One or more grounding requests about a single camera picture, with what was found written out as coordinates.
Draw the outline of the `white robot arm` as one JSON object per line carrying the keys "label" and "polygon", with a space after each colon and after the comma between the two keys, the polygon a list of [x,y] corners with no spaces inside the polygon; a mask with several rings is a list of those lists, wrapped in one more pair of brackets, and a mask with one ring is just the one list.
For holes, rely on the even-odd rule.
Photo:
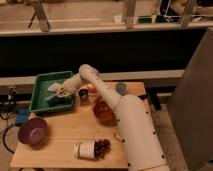
{"label": "white robot arm", "polygon": [[66,79],[57,95],[73,95],[82,83],[91,83],[116,115],[129,171],[170,171],[144,102],[136,95],[122,96],[111,89],[88,64],[81,65],[77,74]]}

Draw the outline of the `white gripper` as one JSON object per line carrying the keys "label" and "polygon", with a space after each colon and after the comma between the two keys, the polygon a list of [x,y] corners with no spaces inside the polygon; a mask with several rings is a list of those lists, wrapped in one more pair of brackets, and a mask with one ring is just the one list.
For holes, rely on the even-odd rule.
{"label": "white gripper", "polygon": [[75,74],[69,79],[66,79],[57,90],[59,97],[73,95],[81,86],[82,80],[79,74]]}

